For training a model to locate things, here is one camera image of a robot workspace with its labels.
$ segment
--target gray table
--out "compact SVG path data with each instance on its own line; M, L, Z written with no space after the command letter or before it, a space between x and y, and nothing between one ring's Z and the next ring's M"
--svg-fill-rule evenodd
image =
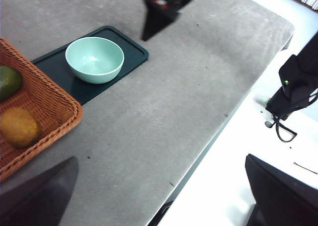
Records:
M146 225L293 33L251 0L195 0L147 43L139 40L141 0L1 0L1 12L2 36L30 59L103 25L150 53L83 107L74 130L2 184L6 192L78 157L62 226Z

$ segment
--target mint green bowl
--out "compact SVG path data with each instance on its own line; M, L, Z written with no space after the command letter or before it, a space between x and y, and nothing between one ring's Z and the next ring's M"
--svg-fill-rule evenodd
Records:
M124 63L124 52L114 42L100 37L84 37L72 42L65 52L73 73L88 83L114 79Z

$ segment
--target avocado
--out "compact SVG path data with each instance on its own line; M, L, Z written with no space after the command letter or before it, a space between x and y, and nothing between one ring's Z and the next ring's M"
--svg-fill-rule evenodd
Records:
M19 71L9 66L0 66L0 101L15 94L21 86L22 75Z

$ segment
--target cable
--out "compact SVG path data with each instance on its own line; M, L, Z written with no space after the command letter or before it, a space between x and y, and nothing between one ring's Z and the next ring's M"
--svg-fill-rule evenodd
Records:
M292 130L290 130L289 128L285 127L282 123L280 123L279 121L280 121L281 117L284 116L284 115L286 115L286 114L289 114L289 113L291 113L291 112L294 112L294 111L297 111L297 110L302 109L302 107L299 107L299 106L298 106L298 107L295 107L295 105L298 104L298 103L301 103L301 102L305 101L306 99L309 99L309 98L311 98L311 97L313 97L313 96L315 96L315 98L310 101L310 104L309 104L309 105L313 104L313 102L315 102L315 101L318 99L318 93L312 93L311 95L309 95L309 97L306 97L306 98L303 98L303 99L297 101L297 102L294 104L294 107L291 107L291 108L295 108L295 109L291 110L291 108L290 108L290 110L289 110L288 112L283 113L283 114L281 114L280 116L274 116L274 124L276 124L276 126L275 126L275 128L276 128L276 133L277 133L278 138L279 138L282 142L285 142L285 143L291 142L291 141L297 136L297 133L294 132L294 131L292 131ZM290 132L291 134L293 134L292 138L289 139L289 140L284 140L284 139L282 139L282 137L280 136L280 133L279 133L279 127L281 127L282 129L285 129L287 132Z

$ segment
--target tray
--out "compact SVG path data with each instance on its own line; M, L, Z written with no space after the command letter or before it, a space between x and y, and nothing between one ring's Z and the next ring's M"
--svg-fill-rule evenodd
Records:
M32 61L33 64L47 74L66 92L72 95L81 105L87 103L129 74L144 63L149 56L146 49L112 26L103 26L82 37L88 36L109 39L118 44L125 54L125 61L121 71L116 78L108 83L86 83L73 74L65 59L66 48L71 42Z

